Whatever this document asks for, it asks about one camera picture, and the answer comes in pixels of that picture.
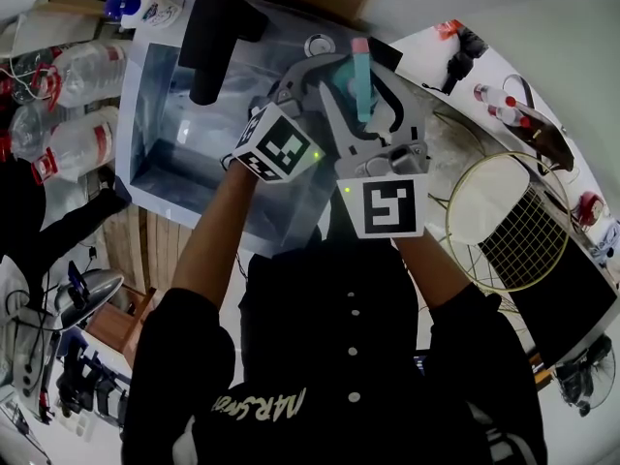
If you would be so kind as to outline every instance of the black shirt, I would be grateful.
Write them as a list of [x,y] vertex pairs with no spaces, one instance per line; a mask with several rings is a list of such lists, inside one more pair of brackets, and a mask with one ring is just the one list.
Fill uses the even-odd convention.
[[172,463],[192,416],[188,436],[200,463],[491,463],[470,404],[546,462],[527,358],[498,301],[475,286],[431,312],[422,376],[415,288],[388,242],[324,241],[273,260],[257,256],[248,275],[241,385],[229,388],[234,346],[207,299],[171,290],[146,320],[124,463]]

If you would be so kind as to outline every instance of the transparent plastic bin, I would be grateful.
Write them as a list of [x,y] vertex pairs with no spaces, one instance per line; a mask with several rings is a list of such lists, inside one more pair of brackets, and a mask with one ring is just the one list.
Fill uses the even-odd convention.
[[[177,65],[193,0],[167,30],[139,30],[121,97],[116,173],[135,204],[193,228],[224,177],[220,158],[231,153],[253,99],[266,97],[304,43],[327,34],[339,52],[358,33],[288,9],[248,0],[269,17],[263,38],[237,42],[215,104],[189,99],[194,71]],[[308,133],[324,136],[325,133]],[[289,184],[259,182],[241,246],[273,256],[305,246],[335,188],[333,159],[325,157]]]

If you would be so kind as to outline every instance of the wire basket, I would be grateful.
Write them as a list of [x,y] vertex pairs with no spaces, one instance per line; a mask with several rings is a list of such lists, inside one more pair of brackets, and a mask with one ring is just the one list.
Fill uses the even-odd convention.
[[[453,239],[450,232],[453,202],[465,181],[475,171],[490,160],[500,157],[511,157],[529,169],[530,182],[495,230],[478,244],[467,245],[468,253],[463,257],[464,254],[456,252],[458,241]],[[553,179],[552,185],[538,176],[535,164],[551,174],[547,177]],[[564,206],[565,211],[559,212],[549,204],[549,194]],[[566,210],[568,208],[568,198],[562,184],[555,173],[541,161],[519,152],[491,155],[471,166],[452,192],[446,212],[449,249],[459,267],[480,288],[498,293],[524,290],[540,282],[560,261],[571,228],[571,213]],[[478,212],[484,212],[484,209],[479,209]],[[471,218],[475,219],[477,215],[471,215]],[[477,270],[481,268],[488,270],[486,277],[478,274]]]

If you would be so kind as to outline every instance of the black pants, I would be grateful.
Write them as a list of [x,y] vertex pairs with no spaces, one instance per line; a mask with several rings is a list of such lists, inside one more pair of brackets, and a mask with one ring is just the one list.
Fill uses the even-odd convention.
[[88,237],[110,216],[127,206],[111,189],[103,189],[86,205],[69,212],[43,231],[26,232],[12,239],[6,255],[28,281],[30,299],[38,306],[43,300],[42,282],[52,265]]

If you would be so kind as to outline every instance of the plastic bottle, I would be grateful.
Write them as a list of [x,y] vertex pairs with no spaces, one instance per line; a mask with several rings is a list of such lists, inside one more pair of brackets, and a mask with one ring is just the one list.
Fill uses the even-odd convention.
[[[19,79],[28,84],[30,91],[35,95],[39,95],[39,88],[32,84],[32,78],[41,64],[51,65],[54,59],[61,53],[62,49],[57,46],[25,53],[17,61],[14,61],[13,71]],[[26,105],[36,100],[28,92],[26,86],[16,80],[13,80],[13,99],[20,105]]]
[[77,181],[114,156],[118,108],[105,107],[63,122],[49,139],[46,153],[32,163],[39,184],[57,175]]
[[120,20],[126,29],[138,26],[165,28],[181,15],[184,0],[108,0],[107,17]]
[[66,108],[120,96],[131,42],[109,40],[77,45],[54,60],[42,94]]
[[13,153],[19,158],[32,162],[43,154],[44,145],[58,124],[82,116],[84,116],[84,107],[57,106],[53,111],[49,111],[47,102],[43,100],[37,100],[18,108],[9,126]]
[[516,99],[510,96],[506,91],[484,84],[477,84],[474,86],[474,97],[479,102],[485,102],[493,107],[516,106]]
[[493,117],[497,117],[504,124],[507,124],[509,126],[521,128],[530,127],[529,117],[523,115],[523,113],[521,113],[521,110],[519,110],[518,108],[493,107],[492,105],[489,105],[488,113]]

